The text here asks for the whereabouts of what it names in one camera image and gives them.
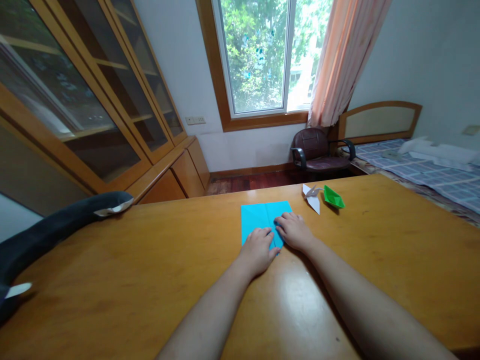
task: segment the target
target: wooden table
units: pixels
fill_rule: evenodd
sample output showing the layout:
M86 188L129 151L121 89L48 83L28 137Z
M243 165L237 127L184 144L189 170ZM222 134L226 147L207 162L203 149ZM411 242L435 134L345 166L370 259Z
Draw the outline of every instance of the wooden table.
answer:
M480 231L382 175L320 182L346 208L308 207L301 184L139 205L93 223L24 271L2 359L152 359L237 256L240 206L288 200L314 234L449 349L480 345ZM283 248L248 288L225 359L355 359L314 269Z

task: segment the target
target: wooden floor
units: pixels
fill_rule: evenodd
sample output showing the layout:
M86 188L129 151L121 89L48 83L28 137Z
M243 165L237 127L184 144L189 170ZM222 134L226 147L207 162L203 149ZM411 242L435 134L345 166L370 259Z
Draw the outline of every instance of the wooden floor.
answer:
M274 188L278 186L302 184L315 181L348 178L355 176L349 170L337 171L332 174L315 174L312 172L284 170L265 172L253 175L212 178L207 195L236 193L246 190Z

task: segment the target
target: wall socket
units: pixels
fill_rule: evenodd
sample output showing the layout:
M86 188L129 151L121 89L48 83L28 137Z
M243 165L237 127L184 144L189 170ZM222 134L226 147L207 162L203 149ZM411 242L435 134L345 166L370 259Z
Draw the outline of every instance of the wall socket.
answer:
M187 125L205 124L203 116L187 116L185 118Z

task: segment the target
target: white origami crane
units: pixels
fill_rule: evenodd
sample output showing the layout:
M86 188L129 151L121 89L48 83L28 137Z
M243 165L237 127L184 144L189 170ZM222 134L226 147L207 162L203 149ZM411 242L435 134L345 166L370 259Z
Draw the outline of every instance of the white origami crane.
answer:
M315 189L317 185L314 185L312 188L309 188L307 185L303 184L302 192L303 197L308 202L313 210L320 215L320 200L318 194L320 190L323 190L321 187Z

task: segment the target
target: pink curtain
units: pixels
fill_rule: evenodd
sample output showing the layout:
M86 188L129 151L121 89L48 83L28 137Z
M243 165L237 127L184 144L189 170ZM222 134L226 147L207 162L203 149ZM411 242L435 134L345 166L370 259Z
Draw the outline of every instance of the pink curtain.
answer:
M347 107L392 0L334 0L318 62L308 125L330 127Z

